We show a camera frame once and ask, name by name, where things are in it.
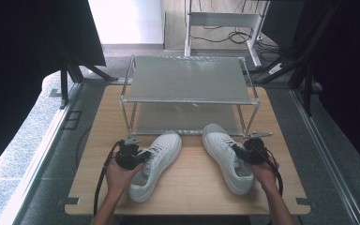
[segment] glass panel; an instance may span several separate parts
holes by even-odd
[[[239,60],[136,56],[128,101],[249,103]]]

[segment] black curtain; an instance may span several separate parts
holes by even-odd
[[[360,153],[360,1],[343,1],[312,60],[323,106]]]
[[[87,0],[0,1],[0,155],[69,58],[105,66]]]

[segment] white sneaker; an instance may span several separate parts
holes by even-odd
[[[242,148],[245,148],[244,145],[235,142],[217,124],[210,124],[203,129],[202,140],[207,152],[220,166],[230,191],[237,195],[248,193],[253,185],[254,174],[249,166],[244,164],[244,160],[240,159],[231,148],[234,144]]]
[[[167,131],[157,137],[148,149],[141,151],[151,152],[151,156],[144,163],[142,170],[132,178],[127,191],[131,200],[143,203],[150,198],[160,174],[177,159],[181,144],[177,133]]]

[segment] wire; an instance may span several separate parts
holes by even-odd
[[[103,168],[101,169],[100,177],[98,178],[96,192],[95,192],[95,201],[93,204],[93,216],[95,216],[96,213],[98,212],[98,194],[100,193],[101,185],[103,183],[104,175],[105,175],[105,172],[107,171],[108,164],[110,163],[111,158],[113,158],[113,151],[115,150],[116,146],[121,142],[123,142],[123,141],[121,140],[113,146],[113,148],[111,149],[110,153],[108,154],[108,156],[104,162]]]

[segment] glass shelf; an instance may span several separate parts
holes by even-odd
[[[120,101],[131,135],[200,134],[217,123],[246,136],[260,106],[243,57],[133,56]],[[247,126],[241,105],[252,106]]]

